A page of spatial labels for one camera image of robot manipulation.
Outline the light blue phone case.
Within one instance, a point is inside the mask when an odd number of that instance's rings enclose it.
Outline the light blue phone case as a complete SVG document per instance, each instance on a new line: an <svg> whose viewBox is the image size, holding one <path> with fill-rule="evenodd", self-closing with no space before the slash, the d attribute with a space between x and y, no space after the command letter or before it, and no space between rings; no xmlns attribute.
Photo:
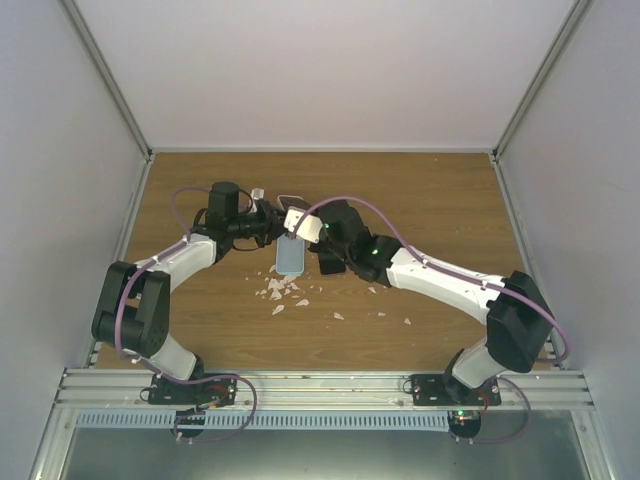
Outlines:
<svg viewBox="0 0 640 480"><path fill-rule="evenodd" d="M279 275L301 275L305 270L305 241L284 234L277 239L275 270Z"/></svg>

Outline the purple smartphone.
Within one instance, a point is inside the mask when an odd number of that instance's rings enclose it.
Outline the purple smartphone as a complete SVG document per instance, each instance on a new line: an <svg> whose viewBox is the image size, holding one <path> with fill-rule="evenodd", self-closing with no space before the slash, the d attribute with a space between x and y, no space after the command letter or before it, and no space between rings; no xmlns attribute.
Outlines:
<svg viewBox="0 0 640 480"><path fill-rule="evenodd" d="M319 253L318 263L323 276L341 275L346 272L344 261L331 253Z"/></svg>

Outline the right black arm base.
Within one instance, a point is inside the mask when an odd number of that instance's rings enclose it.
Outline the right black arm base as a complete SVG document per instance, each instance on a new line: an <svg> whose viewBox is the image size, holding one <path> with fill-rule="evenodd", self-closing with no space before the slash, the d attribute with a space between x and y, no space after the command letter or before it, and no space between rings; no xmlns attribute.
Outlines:
<svg viewBox="0 0 640 480"><path fill-rule="evenodd" d="M484 407L502 404L497 381L471 389L445 373L413 373L401 385L414 406Z"/></svg>

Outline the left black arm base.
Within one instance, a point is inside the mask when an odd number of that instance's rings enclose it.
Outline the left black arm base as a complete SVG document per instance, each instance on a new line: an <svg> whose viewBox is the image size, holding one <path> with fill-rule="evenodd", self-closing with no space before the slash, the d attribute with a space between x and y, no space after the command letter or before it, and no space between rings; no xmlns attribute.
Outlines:
<svg viewBox="0 0 640 480"><path fill-rule="evenodd" d="M185 406L196 410L224 407L235 403L237 378L216 375L206 382L179 383L162 375L154 375L149 387L140 391L140 399L155 406Z"/></svg>

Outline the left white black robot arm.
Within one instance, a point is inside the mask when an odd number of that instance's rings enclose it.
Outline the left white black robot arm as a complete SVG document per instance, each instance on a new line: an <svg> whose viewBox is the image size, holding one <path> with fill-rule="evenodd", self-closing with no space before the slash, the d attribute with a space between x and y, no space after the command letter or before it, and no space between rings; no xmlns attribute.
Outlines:
<svg viewBox="0 0 640 480"><path fill-rule="evenodd" d="M185 404L203 398L205 378L198 357L170 334L171 294L198 272L221 261L238 240L257 249L284 233L283 209L233 182L200 187L208 203L185 227L185 235L163 251L138 262L116 261L107 269L91 333L123 359L139 362L171 382Z"/></svg>

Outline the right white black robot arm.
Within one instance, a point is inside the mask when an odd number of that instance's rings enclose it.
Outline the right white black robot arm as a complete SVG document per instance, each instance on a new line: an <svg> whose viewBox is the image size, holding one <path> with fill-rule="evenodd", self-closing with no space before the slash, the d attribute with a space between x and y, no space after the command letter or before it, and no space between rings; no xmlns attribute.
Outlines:
<svg viewBox="0 0 640 480"><path fill-rule="evenodd" d="M485 326L485 336L459 351L443 374L443 393L451 403L464 405L493 377L528 373L539 362L555 320L528 274L474 272L417 250L398 232L373 234L346 197L321 202L301 225L314 229L306 240L339 258L360 279L425 295Z"/></svg>

